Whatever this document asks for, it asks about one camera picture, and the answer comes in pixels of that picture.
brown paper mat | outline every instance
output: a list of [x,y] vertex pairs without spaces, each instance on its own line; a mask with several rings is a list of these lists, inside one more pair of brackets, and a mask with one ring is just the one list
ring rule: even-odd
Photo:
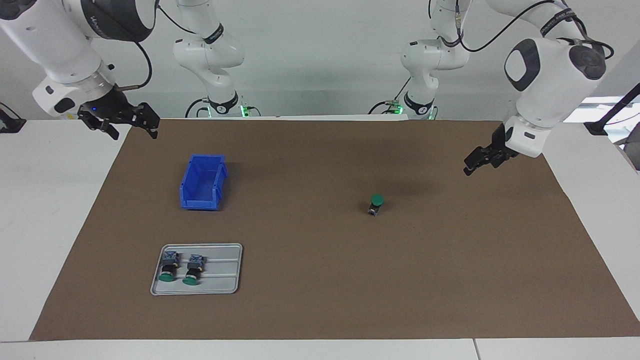
[[[640,335],[543,157],[464,175],[496,127],[165,120],[155,141],[134,129],[31,339]],[[180,208],[193,153],[227,156],[222,211]],[[216,242],[244,246],[237,293],[149,293],[164,244]]]

blue plastic storage bin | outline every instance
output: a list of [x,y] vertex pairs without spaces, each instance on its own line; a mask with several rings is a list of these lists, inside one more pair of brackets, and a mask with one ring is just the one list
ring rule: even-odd
[[191,155],[180,185],[184,209],[217,210],[227,178],[224,155]]

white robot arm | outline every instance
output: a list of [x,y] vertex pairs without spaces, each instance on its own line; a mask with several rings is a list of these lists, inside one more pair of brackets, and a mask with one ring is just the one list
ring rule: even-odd
[[208,102],[220,115],[240,116],[238,94],[224,69],[244,62],[240,42],[225,32],[211,0],[176,0],[187,28],[195,34],[178,39],[173,55],[180,66],[194,73],[207,90]]
[[[517,114],[493,134],[493,142],[478,147],[465,160],[465,173],[500,166],[519,153],[541,154],[551,129],[564,120],[598,86],[606,71],[602,43],[590,39],[583,23],[564,0],[486,0],[495,11],[536,26],[542,38],[527,38],[509,54],[504,71],[522,93]],[[432,25],[436,40],[409,43],[402,63],[412,75],[404,101],[418,115],[433,103],[438,80],[434,70],[458,69],[468,61],[463,23],[472,0],[437,0]]]
[[128,89],[116,86],[90,43],[93,37],[142,41],[155,23],[155,3],[113,1],[0,1],[0,27],[45,70],[47,77],[33,96],[47,113],[58,116],[77,109],[91,130],[114,139],[118,131],[111,124],[142,127],[155,138],[160,118],[146,103],[127,102],[122,91]]

green push button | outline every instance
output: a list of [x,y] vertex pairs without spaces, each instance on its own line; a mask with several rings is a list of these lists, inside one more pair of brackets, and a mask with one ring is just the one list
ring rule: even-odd
[[373,206],[382,206],[385,203],[385,198],[380,194],[373,195],[371,197],[371,204]]
[[171,274],[160,274],[160,276],[158,277],[158,280],[164,281],[164,282],[172,282],[173,276]]
[[194,285],[198,284],[198,280],[196,278],[194,278],[194,277],[185,277],[182,280],[182,282],[184,282],[187,285],[191,285],[191,286],[194,286]]

